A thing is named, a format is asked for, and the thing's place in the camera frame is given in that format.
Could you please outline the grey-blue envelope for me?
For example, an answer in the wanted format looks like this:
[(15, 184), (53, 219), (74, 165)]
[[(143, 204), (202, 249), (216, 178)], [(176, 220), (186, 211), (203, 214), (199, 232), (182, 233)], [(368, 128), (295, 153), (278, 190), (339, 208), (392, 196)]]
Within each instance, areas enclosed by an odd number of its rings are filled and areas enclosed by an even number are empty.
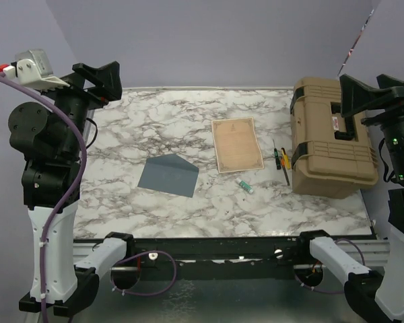
[(147, 158), (138, 187), (192, 198), (199, 175), (197, 166), (177, 154)]

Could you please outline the tan letter paper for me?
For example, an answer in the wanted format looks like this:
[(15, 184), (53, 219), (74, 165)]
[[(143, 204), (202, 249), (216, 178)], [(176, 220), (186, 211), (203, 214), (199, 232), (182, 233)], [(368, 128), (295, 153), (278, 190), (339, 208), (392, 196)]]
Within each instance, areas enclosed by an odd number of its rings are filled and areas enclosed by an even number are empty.
[(253, 117), (213, 120), (211, 129), (220, 174), (264, 168)]

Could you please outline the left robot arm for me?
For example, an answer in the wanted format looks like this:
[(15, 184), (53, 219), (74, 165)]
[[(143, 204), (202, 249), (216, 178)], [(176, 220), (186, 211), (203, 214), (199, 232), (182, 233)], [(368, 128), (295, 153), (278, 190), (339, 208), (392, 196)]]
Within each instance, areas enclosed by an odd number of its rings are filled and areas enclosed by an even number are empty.
[(83, 132), (88, 112), (120, 100), (120, 65), (75, 64), (57, 77), (40, 59), (0, 66), (0, 81), (30, 96), (9, 116), (10, 145), (24, 156), (24, 204), (34, 237), (34, 276), (21, 298), (23, 312), (72, 318), (91, 306), (101, 278), (131, 264), (132, 235), (110, 233), (89, 256), (73, 259), (73, 227), (87, 163)]

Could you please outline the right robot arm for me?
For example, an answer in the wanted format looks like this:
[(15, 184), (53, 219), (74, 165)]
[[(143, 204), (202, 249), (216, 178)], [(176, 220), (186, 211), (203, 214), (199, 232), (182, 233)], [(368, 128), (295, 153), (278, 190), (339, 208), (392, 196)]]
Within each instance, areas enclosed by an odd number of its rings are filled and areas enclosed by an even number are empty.
[(343, 117), (367, 110), (381, 113), (364, 118), (364, 126), (378, 126), (389, 152), (393, 171), (389, 190), (389, 255), (380, 274), (343, 251), (323, 230), (299, 235), (296, 256), (304, 263), (319, 260), (343, 285), (350, 308), (367, 322), (404, 322), (404, 81), (380, 74), (377, 87), (344, 74), (339, 78)]

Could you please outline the tan plastic tool case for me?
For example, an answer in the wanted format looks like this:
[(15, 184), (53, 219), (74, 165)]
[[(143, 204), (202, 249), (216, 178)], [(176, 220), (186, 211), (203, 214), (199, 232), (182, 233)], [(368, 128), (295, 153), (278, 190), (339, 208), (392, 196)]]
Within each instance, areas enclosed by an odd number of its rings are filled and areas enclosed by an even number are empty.
[(341, 86), (335, 79), (303, 77), (290, 104), (292, 190), (344, 199), (378, 182), (378, 160), (364, 113), (340, 114)]

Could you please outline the green white glue stick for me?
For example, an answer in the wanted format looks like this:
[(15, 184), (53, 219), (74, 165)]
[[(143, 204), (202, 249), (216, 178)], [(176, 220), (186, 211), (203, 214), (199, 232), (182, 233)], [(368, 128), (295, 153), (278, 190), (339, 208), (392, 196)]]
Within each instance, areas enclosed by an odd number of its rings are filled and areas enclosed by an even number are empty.
[(252, 194), (254, 192), (254, 190), (252, 189), (252, 187), (247, 184), (245, 181), (243, 181), (240, 178), (236, 179), (237, 184), (239, 185), (239, 187), (241, 187), (243, 190), (245, 190), (247, 193)]

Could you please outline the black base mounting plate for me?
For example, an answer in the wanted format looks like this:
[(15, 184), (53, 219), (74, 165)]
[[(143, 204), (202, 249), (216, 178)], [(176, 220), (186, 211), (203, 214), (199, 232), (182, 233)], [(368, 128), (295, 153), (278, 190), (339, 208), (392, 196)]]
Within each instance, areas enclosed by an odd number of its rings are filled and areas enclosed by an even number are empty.
[(320, 270), (308, 252), (298, 250), (300, 239), (292, 237), (249, 238), (131, 238), (128, 254), (160, 251), (156, 260), (144, 256), (114, 268), (128, 278), (136, 270), (143, 280), (165, 281), (176, 261), (177, 279), (219, 281), (226, 279), (293, 279), (296, 271)]

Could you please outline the green handled screwdriver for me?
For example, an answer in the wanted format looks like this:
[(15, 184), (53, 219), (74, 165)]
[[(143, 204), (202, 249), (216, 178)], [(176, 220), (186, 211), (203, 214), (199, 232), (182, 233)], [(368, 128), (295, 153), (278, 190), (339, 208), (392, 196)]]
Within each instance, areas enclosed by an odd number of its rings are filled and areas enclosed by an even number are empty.
[(275, 141), (273, 141), (273, 145), (274, 145), (274, 157), (275, 157), (276, 168), (278, 170), (280, 170), (280, 169), (282, 169), (281, 160), (280, 160), (278, 150), (277, 150), (276, 145), (275, 145)]

